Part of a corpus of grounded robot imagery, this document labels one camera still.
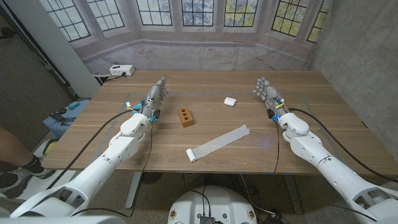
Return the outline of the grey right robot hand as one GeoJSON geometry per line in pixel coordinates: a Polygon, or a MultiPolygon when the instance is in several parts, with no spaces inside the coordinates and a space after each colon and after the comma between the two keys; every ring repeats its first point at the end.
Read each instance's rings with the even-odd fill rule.
{"type": "Polygon", "coordinates": [[[283,97],[264,77],[257,80],[256,89],[253,90],[253,93],[265,103],[270,118],[279,119],[288,113],[283,97]]]}

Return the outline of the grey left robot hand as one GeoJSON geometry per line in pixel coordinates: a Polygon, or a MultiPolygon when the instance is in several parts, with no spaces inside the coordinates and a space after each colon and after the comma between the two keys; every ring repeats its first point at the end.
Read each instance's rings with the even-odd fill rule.
{"type": "Polygon", "coordinates": [[[169,93],[166,87],[166,79],[162,77],[147,94],[144,106],[142,107],[142,114],[150,118],[155,110],[159,110],[164,98],[169,93]]]}

